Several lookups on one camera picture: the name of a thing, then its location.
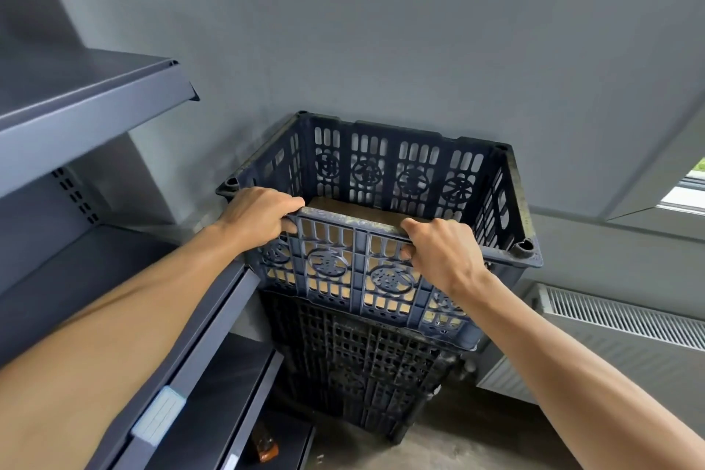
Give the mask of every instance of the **hand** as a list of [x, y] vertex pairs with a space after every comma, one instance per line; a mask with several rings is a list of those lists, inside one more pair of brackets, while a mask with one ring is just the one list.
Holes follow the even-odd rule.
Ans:
[[404, 259], [424, 278], [452, 299], [463, 291], [478, 294], [491, 276], [472, 229], [453, 220], [419, 223], [410, 217], [401, 222], [414, 245], [402, 247]]
[[304, 204], [301, 197], [270, 188], [245, 188], [237, 192], [215, 225], [234, 239], [239, 252], [244, 252], [266, 244], [282, 232], [295, 234], [296, 225], [282, 218]]

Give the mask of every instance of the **plastic crate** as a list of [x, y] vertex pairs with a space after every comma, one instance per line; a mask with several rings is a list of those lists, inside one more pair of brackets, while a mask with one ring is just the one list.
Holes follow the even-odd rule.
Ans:
[[[414, 217], [453, 218], [475, 231], [486, 264], [512, 287], [542, 257], [509, 145], [427, 131], [342, 122], [299, 112], [221, 184], [264, 186]], [[467, 350], [480, 334], [467, 315], [400, 259], [403, 230], [305, 207], [283, 234], [246, 253], [263, 288], [406, 327]]]
[[291, 371], [322, 379], [336, 365], [423, 393], [432, 393], [460, 361], [460, 350], [412, 331], [313, 305], [304, 299], [260, 291], [274, 341]]
[[[394, 394], [400, 392], [398, 388], [384, 386], [370, 377], [365, 379], [344, 370], [338, 372], [330, 384], [295, 373], [284, 375], [286, 388], [297, 402], [376, 435], [387, 437], [394, 444], [402, 441], [431, 398], [431, 395], [403, 393], [395, 397]], [[376, 394], [381, 394], [380, 399], [387, 402], [385, 406], [390, 411], [381, 408], [384, 405], [372, 404]]]

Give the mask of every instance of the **person's left arm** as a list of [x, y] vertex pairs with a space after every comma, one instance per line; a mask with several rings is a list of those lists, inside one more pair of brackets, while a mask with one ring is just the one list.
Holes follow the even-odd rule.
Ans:
[[218, 274], [294, 225], [300, 197], [238, 193], [190, 242], [89, 305], [0, 370], [0, 470], [82, 470], [154, 373]]

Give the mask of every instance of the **concrete floor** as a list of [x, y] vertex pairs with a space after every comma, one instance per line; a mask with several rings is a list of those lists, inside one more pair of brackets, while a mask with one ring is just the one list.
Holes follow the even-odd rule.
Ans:
[[307, 470], [579, 470], [539, 407], [445, 386], [399, 446], [317, 416]]

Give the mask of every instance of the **radiator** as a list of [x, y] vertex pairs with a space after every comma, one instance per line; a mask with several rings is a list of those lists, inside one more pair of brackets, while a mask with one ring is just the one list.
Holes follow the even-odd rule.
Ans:
[[[542, 284], [525, 301], [705, 436], [705, 322]], [[536, 403], [494, 344], [477, 372], [477, 386]]]

